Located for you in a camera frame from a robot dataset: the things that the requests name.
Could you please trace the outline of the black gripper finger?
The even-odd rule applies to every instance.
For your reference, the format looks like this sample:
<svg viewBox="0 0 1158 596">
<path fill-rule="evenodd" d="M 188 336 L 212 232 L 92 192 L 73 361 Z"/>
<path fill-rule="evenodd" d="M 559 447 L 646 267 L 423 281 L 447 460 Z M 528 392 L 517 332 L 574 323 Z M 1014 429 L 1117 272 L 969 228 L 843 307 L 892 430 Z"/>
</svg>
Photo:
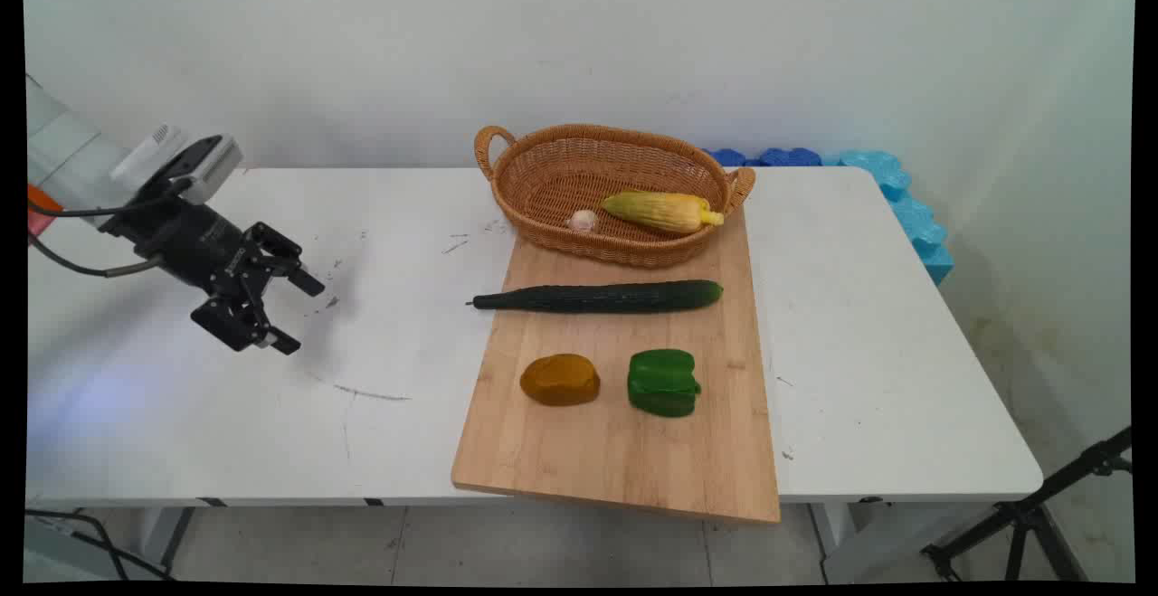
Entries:
<svg viewBox="0 0 1158 596">
<path fill-rule="evenodd" d="M 214 294 L 196 307 L 190 318 L 235 352 L 258 347 L 293 355 L 301 348 L 298 339 L 270 323 L 261 299 L 252 302 L 247 297 Z"/>
<path fill-rule="evenodd" d="M 302 262 L 301 247 L 291 241 L 280 231 L 265 225 L 256 222 L 248 229 L 248 242 L 252 243 L 255 252 L 250 255 L 249 265 L 261 268 L 261 273 L 284 278 L 293 284 L 298 290 L 305 292 L 310 297 L 317 297 L 324 290 L 324 284 L 318 281 Z"/>
</svg>

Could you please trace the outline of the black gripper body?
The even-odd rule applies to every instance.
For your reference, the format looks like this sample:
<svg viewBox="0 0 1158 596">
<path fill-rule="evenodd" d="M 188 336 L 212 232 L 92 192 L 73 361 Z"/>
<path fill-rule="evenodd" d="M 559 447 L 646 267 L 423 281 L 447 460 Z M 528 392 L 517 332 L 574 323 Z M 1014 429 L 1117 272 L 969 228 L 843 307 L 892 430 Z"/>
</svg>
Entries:
<svg viewBox="0 0 1158 596">
<path fill-rule="evenodd" d="M 166 273 L 210 296 L 244 297 L 243 282 L 264 294 L 272 271 L 261 265 L 264 222 L 248 229 L 207 204 L 164 199 L 153 207 L 108 218 L 98 231 L 132 242 L 134 253 L 157 259 Z"/>
</svg>

